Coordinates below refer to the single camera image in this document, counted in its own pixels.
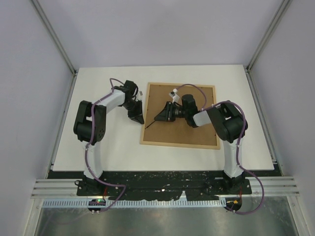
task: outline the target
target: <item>white cable tray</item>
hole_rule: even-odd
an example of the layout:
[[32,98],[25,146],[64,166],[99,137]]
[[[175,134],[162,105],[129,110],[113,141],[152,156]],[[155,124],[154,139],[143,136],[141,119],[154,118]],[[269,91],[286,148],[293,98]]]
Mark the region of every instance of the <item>white cable tray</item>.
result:
[[[113,201],[106,199],[106,206],[97,205],[89,206],[91,199],[46,199],[42,208],[102,208],[109,206]],[[226,200],[221,198],[219,200],[211,201],[187,201],[186,199],[179,199],[177,201],[118,201],[112,208],[163,208],[163,207],[225,207]]]

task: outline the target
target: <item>metal floor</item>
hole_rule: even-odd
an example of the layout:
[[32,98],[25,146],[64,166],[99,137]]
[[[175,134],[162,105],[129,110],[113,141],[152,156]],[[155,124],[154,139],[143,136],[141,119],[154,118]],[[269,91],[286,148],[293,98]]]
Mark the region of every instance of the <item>metal floor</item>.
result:
[[[242,211],[260,198],[243,198]],[[286,197],[266,197],[250,215],[222,207],[125,208],[91,214],[85,208],[43,208],[36,236],[298,236]]]

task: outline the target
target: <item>wooden frame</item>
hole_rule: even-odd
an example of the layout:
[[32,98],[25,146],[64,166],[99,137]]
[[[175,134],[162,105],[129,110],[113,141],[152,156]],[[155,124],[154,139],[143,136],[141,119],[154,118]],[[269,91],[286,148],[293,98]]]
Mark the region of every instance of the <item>wooden frame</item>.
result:
[[[147,109],[148,109],[148,101],[149,101],[149,92],[150,92],[150,86],[151,85],[171,85],[171,86],[180,86],[182,84],[175,84],[175,83],[148,83],[147,86],[147,95],[146,95],[146,105],[145,105],[145,112],[144,112],[144,119],[146,120],[147,116]],[[217,103],[217,97],[216,97],[216,87],[212,85],[196,85],[198,87],[207,87],[212,88],[213,92],[213,102],[214,104]],[[202,149],[220,149],[220,139],[218,135],[216,135],[217,145],[196,145],[196,144],[178,144],[178,143],[163,143],[163,142],[152,142],[152,141],[144,141],[144,131],[145,131],[145,124],[142,125],[141,128],[141,137],[140,137],[140,144],[143,145],[154,145],[154,146],[167,146],[167,147],[177,147],[177,148],[202,148]]]

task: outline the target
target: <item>metal frame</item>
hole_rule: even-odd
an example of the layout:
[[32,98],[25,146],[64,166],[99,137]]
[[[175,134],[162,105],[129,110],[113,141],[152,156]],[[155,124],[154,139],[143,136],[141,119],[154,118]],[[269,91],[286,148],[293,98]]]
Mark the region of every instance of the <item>metal frame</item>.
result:
[[275,32],[278,24],[280,23],[281,19],[283,18],[284,14],[286,13],[287,9],[289,8],[290,4],[292,3],[293,0],[283,0],[282,3],[280,4],[276,14],[274,15],[273,19],[271,20],[267,31],[265,32],[264,36],[262,37],[261,41],[258,44],[258,47],[256,48],[254,55],[247,66],[247,70],[250,72],[255,65],[257,59],[259,58],[260,54],[264,50],[265,46],[269,42],[269,39]]
[[62,115],[61,120],[59,122],[58,133],[57,133],[57,137],[56,137],[56,140],[55,140],[53,153],[51,155],[51,161],[49,163],[48,171],[52,168],[52,165],[54,165],[54,162],[55,162],[55,159],[56,159],[56,156],[57,156],[57,150],[58,150],[59,142],[60,142],[60,139],[61,139],[61,134],[63,132],[65,118],[66,118],[66,115],[68,113],[68,109],[69,109],[71,97],[72,97],[72,94],[73,94],[75,82],[77,80],[77,76],[78,76],[78,72],[76,72],[74,74],[74,76],[72,76],[72,79],[71,79],[70,87],[69,87],[69,90],[68,90],[68,95],[67,95],[67,98],[66,98],[66,101],[65,101],[65,104],[64,104],[63,115]]
[[49,36],[54,41],[58,51],[60,52],[62,58],[64,59],[65,63],[67,64],[69,70],[73,75],[76,73],[76,69],[74,68],[70,58],[68,57],[67,53],[65,52],[65,49],[63,48],[63,45],[61,44],[54,28],[52,27],[51,23],[49,22],[46,13],[44,12],[43,8],[41,7],[38,0],[30,0],[32,6],[34,7],[36,13],[38,14],[40,20],[42,21],[43,25],[47,29],[47,32],[49,33]]
[[[73,78],[71,81],[71,85],[69,88],[68,96],[65,102],[64,110],[63,110],[63,116],[61,118],[58,134],[56,137],[55,145],[54,145],[54,151],[52,153],[51,158],[51,165],[54,164],[54,160],[56,158],[57,149],[59,145],[59,141],[61,138],[61,133],[64,126],[65,116],[67,113],[67,110],[69,108],[72,92],[74,89],[76,76],[77,76],[77,70],[74,68],[72,62],[70,61],[70,58],[68,57],[64,47],[62,46],[56,32],[54,31],[51,23],[49,22],[42,6],[38,2],[38,0],[30,0],[31,4],[33,5],[35,11],[37,12],[38,16],[40,17],[43,25],[47,29],[49,36],[54,41],[58,51],[60,52],[61,56],[63,57],[65,63],[67,64],[69,70],[73,74]],[[254,67],[255,63],[257,62],[257,59],[261,55],[263,49],[267,45],[269,39],[271,38],[272,34],[274,33],[275,29],[277,28],[279,22],[281,21],[282,17],[284,16],[286,10],[290,6],[292,0],[283,0],[280,7],[278,8],[276,14],[274,15],[267,31],[265,32],[262,40],[260,41],[249,65],[245,67],[246,76],[248,79],[248,83],[252,92],[252,96],[256,105],[256,109],[258,111],[258,116],[261,121],[261,125],[264,131],[264,135],[267,140],[268,148],[270,151],[271,158],[274,163],[277,163],[277,156],[275,147],[272,142],[272,138],[270,136],[270,132],[268,130],[268,125],[266,123],[264,112],[261,108],[259,97],[257,90],[254,85],[254,81],[251,77],[251,70]],[[243,197],[257,197],[261,196],[261,188],[258,183],[258,181],[255,178],[248,178],[251,182],[251,187],[253,190],[253,193],[251,195],[243,195]],[[292,215],[294,218],[294,221],[296,223],[296,226],[298,228],[298,232],[300,235],[308,236],[310,235],[307,224],[305,223],[305,218],[303,215],[303,211],[301,209],[301,203],[300,203],[300,196],[299,192],[296,186],[296,183],[293,179],[293,177],[261,177],[262,183],[265,187],[265,196],[269,197],[275,197],[275,196],[287,196],[288,202],[290,204],[290,208],[292,211]],[[74,184],[73,179],[38,179],[36,181],[36,184],[34,186],[34,190],[32,192],[31,198],[33,199],[33,205],[29,217],[28,224],[26,226],[25,235],[26,236],[32,236],[35,233],[36,226],[38,223],[38,220],[40,218],[40,210],[42,206],[45,204],[48,204],[50,201],[54,201],[55,204],[59,204],[59,206],[62,205],[62,202],[74,202],[74,201],[84,201],[86,202],[89,199],[95,199],[101,196],[89,196],[89,197],[78,197],[76,196],[76,190],[77,186]],[[219,196],[220,199],[224,199],[225,197],[233,197],[232,195],[221,195]],[[185,194],[182,194],[181,200],[186,199]]]
[[[243,197],[261,196],[261,187],[254,177],[248,177],[250,180],[252,194],[243,195]],[[277,196],[299,196],[296,183],[293,177],[260,177],[265,189],[266,197]],[[76,195],[76,179],[38,179],[31,194],[32,199],[95,199],[102,196],[82,196]],[[236,197],[237,195],[218,195],[219,197]]]

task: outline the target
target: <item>cable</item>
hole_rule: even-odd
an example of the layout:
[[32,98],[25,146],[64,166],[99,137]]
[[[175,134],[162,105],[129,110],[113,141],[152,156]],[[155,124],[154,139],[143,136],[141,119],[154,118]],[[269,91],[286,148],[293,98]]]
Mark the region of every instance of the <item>cable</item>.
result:
[[51,220],[51,222],[55,225],[69,225],[71,223],[73,223],[74,221],[77,221],[78,219],[80,219],[81,217],[85,216],[85,215],[88,215],[89,213],[91,213],[90,211],[88,212],[85,212],[85,213],[82,213],[81,215],[78,215],[77,217],[75,217],[74,219],[68,221],[68,222],[59,222],[59,221],[55,221],[55,220]]
[[104,190],[104,193],[103,193],[103,200],[104,200],[104,202],[106,203],[106,200],[105,200],[105,198],[104,197],[106,197],[106,195],[107,195],[107,186],[106,186],[106,188],[105,188],[105,190]]
[[204,91],[202,91],[202,90],[201,90],[200,88],[198,88],[196,85],[192,85],[192,84],[183,84],[183,85],[180,85],[180,86],[178,86],[178,87],[176,88],[176,90],[179,90],[180,88],[182,88],[182,87],[184,87],[184,86],[193,86],[194,88],[198,89],[198,90],[202,93],[203,97],[205,98],[205,103],[203,104],[203,106],[202,106],[202,108],[201,108],[201,110],[203,111],[204,108],[205,108],[205,106],[207,105],[207,96],[206,96],[206,94],[204,93]]
[[260,180],[254,173],[252,173],[251,171],[249,171],[249,170],[245,169],[243,166],[241,166],[240,161],[239,161],[239,151],[240,151],[239,145],[240,145],[240,142],[241,142],[243,133],[245,132],[245,129],[246,129],[246,118],[245,118],[245,114],[244,114],[242,108],[241,108],[239,105],[237,105],[236,103],[234,103],[234,102],[231,102],[231,101],[224,101],[224,102],[219,102],[219,103],[217,103],[217,104],[215,104],[215,105],[212,105],[211,107],[208,107],[208,108],[206,108],[205,110],[211,109],[211,108],[213,108],[213,107],[216,107],[216,106],[221,105],[221,104],[224,104],[224,103],[232,104],[234,107],[236,107],[236,108],[240,111],[240,113],[242,114],[242,117],[243,117],[243,127],[242,127],[242,131],[241,131],[240,137],[238,138],[237,143],[236,143],[236,163],[237,163],[237,165],[239,166],[239,168],[241,168],[243,171],[245,171],[245,172],[247,172],[248,174],[250,174],[251,176],[253,176],[253,177],[259,182],[259,184],[260,184],[260,186],[261,186],[261,192],[262,192],[261,201],[260,201],[260,203],[259,203],[259,205],[258,205],[258,207],[257,207],[256,209],[254,209],[254,210],[252,210],[252,211],[247,211],[247,212],[235,211],[236,214],[239,214],[239,215],[247,215],[247,214],[251,214],[251,213],[254,213],[254,212],[258,211],[258,210],[262,207],[262,204],[263,204],[264,199],[265,199],[265,190],[264,190],[264,186],[263,186],[261,180]]
[[240,187],[240,189],[241,189],[241,191],[240,191],[240,202],[243,202],[243,200],[242,200],[242,187]]
[[43,235],[44,235],[45,230],[46,230],[46,228],[47,228],[49,222],[50,222],[51,219],[53,218],[53,215],[54,215],[54,214],[52,213],[52,214],[48,217],[48,219],[46,220],[46,222],[45,222],[45,224],[44,224],[44,226],[43,226],[43,228],[42,228],[42,230],[41,230],[39,236],[43,236]]
[[122,85],[124,85],[124,83],[123,83],[123,82],[121,82],[120,80],[118,80],[118,79],[114,79],[114,78],[110,78],[110,79],[109,79],[109,82],[110,82],[110,85],[112,86],[112,92],[114,92],[113,80],[115,80],[115,81],[117,81],[117,82],[121,83]]

